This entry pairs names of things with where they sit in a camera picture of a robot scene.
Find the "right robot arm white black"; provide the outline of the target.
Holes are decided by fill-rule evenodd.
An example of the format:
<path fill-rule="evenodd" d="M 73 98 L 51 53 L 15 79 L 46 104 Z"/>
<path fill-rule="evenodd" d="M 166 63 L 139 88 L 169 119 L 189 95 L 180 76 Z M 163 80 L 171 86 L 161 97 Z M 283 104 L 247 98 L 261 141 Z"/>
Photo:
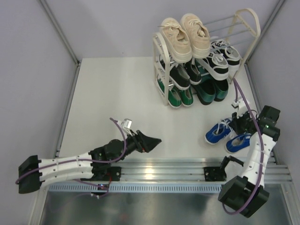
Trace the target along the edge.
<path fill-rule="evenodd" d="M 250 139 L 246 161 L 224 157 L 219 169 L 225 184 L 218 200 L 227 214 L 249 218 L 268 201 L 270 194 L 264 189 L 264 175 L 280 137 L 280 129 L 276 127 L 279 115 L 279 109 L 266 105 L 256 119 L 249 112 L 239 118 L 233 116 L 234 131 L 244 131 Z"/>

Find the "blue canvas sneaker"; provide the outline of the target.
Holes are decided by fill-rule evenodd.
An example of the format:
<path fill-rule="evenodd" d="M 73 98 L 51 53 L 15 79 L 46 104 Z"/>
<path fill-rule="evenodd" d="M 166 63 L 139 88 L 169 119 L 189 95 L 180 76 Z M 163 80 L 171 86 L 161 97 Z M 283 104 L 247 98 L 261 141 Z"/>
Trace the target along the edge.
<path fill-rule="evenodd" d="M 204 136 L 206 143 L 214 145 L 227 136 L 233 136 L 235 132 L 233 128 L 229 126 L 231 122 L 232 118 L 226 118 L 215 124 Z"/>
<path fill-rule="evenodd" d="M 230 154 L 235 154 L 240 150 L 250 146 L 251 134 L 245 133 L 235 136 L 225 144 L 225 149 Z"/>

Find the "black canvas sneaker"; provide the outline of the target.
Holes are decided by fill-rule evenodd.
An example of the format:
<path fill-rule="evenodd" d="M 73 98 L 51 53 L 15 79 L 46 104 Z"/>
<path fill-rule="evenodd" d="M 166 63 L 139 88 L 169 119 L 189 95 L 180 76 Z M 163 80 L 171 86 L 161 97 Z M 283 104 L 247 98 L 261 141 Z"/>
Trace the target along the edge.
<path fill-rule="evenodd" d="M 169 90 L 172 90 L 174 87 L 177 87 L 179 90 L 187 90 L 190 87 L 190 76 L 182 64 L 173 61 L 172 57 L 170 60 L 169 83 L 172 86 L 169 86 Z"/>
<path fill-rule="evenodd" d="M 192 64 L 192 60 L 184 64 L 184 69 L 186 70 L 188 76 L 190 77 L 191 84 L 198 85 L 201 82 L 202 80 L 201 74 L 198 68 L 196 67 L 196 65 Z"/>

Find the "green loafer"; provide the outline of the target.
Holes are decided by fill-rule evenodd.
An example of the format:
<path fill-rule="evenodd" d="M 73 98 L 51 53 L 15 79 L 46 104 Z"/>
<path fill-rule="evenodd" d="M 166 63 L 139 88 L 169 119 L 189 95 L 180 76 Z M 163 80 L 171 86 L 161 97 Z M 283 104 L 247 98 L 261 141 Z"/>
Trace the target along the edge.
<path fill-rule="evenodd" d="M 198 68 L 201 75 L 201 82 L 197 85 L 193 85 L 198 99 L 203 105 L 211 104 L 216 97 L 216 89 L 214 86 L 213 78 L 210 74 L 204 75 L 207 71 L 204 68 Z"/>
<path fill-rule="evenodd" d="M 214 80 L 214 86 L 215 86 L 215 90 L 216 90 L 216 95 L 215 95 L 214 100 L 217 102 L 223 101 L 228 94 L 228 89 L 229 89 L 228 81 L 227 80 L 222 80 L 222 81 Z"/>

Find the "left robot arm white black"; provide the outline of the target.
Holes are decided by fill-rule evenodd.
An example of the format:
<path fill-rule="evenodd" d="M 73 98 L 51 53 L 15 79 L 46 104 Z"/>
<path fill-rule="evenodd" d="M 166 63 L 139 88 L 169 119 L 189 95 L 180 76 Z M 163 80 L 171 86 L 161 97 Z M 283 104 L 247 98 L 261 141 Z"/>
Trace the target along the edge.
<path fill-rule="evenodd" d="M 15 182 L 18 193 L 32 193 L 67 180 L 103 181 L 113 163 L 124 160 L 135 151 L 149 153 L 161 142 L 161 139 L 137 130 L 124 135 L 123 140 L 113 139 L 102 147 L 73 157 L 39 159 L 37 155 L 30 156 L 18 167 Z"/>

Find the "beige sneaker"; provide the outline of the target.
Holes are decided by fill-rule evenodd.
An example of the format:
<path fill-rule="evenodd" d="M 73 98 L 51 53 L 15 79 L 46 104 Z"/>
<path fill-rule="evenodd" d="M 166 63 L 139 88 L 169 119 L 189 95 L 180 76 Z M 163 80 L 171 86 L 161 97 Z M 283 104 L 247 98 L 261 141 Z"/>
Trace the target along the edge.
<path fill-rule="evenodd" d="M 174 18 L 166 18 L 159 26 L 171 57 L 178 63 L 186 63 L 192 59 L 192 48 L 187 33 Z"/>
<path fill-rule="evenodd" d="M 188 13 L 182 16 L 180 24 L 190 40 L 193 57 L 206 58 L 210 53 L 210 35 L 200 18 Z"/>

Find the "black white sneaker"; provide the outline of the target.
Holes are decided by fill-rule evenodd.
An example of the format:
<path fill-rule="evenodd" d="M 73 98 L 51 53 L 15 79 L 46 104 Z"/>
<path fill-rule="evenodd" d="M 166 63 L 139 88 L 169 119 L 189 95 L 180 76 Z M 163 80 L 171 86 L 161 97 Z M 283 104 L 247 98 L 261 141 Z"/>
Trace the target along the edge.
<path fill-rule="evenodd" d="M 226 80 L 229 76 L 229 65 L 222 54 L 210 52 L 206 58 L 195 59 L 217 81 Z"/>
<path fill-rule="evenodd" d="M 229 42 L 218 39 L 211 42 L 211 47 L 216 49 L 226 59 L 230 73 L 235 73 L 239 69 L 241 56 Z"/>

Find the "green canvas sneaker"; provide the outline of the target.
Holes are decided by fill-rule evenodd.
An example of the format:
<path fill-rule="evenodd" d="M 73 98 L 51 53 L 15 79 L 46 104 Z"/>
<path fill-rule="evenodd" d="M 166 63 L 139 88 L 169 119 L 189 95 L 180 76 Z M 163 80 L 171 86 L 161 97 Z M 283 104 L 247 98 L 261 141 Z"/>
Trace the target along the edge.
<path fill-rule="evenodd" d="M 165 87 L 161 78 L 157 75 L 157 85 L 160 93 L 165 96 Z M 169 88 L 168 90 L 168 104 L 173 108 L 179 108 L 182 105 L 179 90 L 176 86 Z"/>
<path fill-rule="evenodd" d="M 181 102 L 185 107 L 190 107 L 193 104 L 194 99 L 190 88 L 187 90 L 179 90 L 179 94 Z"/>

